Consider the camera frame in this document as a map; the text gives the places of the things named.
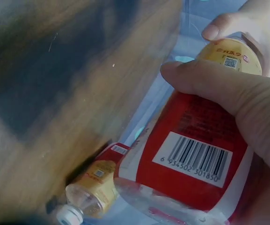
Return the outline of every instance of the yellow label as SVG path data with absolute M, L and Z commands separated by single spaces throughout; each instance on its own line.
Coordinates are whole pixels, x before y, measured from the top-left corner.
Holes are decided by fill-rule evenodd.
M 76 182 L 99 200 L 104 213 L 118 197 L 113 181 L 115 167 L 113 161 L 95 161 Z
M 225 38 L 209 43 L 198 55 L 243 73 L 262 75 L 262 67 L 256 54 L 239 40 Z

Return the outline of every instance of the fingernail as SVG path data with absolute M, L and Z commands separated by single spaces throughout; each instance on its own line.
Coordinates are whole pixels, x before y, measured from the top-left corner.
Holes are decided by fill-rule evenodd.
M 163 72 L 163 71 L 173 70 L 173 69 L 177 68 L 181 64 L 182 64 L 182 62 L 178 62 L 178 61 L 166 62 L 165 64 L 163 64 L 161 66 L 160 71 Z
M 216 25 L 209 24 L 204 31 L 202 31 L 202 36 L 208 40 L 214 40 L 219 34 L 219 28 Z

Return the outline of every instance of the plastic container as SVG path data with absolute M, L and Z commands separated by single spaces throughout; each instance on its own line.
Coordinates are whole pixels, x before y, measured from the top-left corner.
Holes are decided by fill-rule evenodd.
M 62 225 L 80 225 L 84 218 L 100 218 L 118 198 L 113 183 L 116 164 L 129 147 L 115 143 L 98 155 L 73 184 L 66 187 L 67 204 L 57 213 Z
M 198 58 L 262 74 L 256 54 L 237 38 L 209 43 Z M 115 185 L 129 204 L 161 223 L 225 225 L 253 197 L 259 170 L 247 179 L 252 159 L 232 115 L 175 91 L 121 161 Z

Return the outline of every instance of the qr code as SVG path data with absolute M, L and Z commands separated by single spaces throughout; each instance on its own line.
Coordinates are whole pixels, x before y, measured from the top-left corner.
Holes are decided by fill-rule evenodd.
M 237 63 L 238 63 L 238 60 L 226 57 L 224 61 L 224 66 L 236 69 Z
M 94 172 L 94 175 L 97 177 L 102 177 L 104 174 L 105 174 L 104 171 L 101 171 L 101 170 L 96 170 Z

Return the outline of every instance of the barcode number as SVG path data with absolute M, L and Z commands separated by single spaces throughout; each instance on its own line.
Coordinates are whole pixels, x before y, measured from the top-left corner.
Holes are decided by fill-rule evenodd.
M 102 177 L 104 174 L 105 174 L 104 171 L 101 171 L 101 170 L 96 170 L 94 172 L 94 175 L 97 177 Z
M 223 187 L 232 152 L 170 132 L 153 162 Z
M 224 66 L 236 69 L 237 63 L 238 63 L 238 60 L 226 57 L 224 61 Z
M 118 152 L 118 153 L 120 153 L 120 154 L 123 154 L 123 155 L 127 152 L 127 149 L 122 148 L 122 147 L 120 147 L 120 146 L 118 146 L 118 145 L 114 145 L 111 149 L 112 149 L 113 151 L 116 151 L 116 152 Z

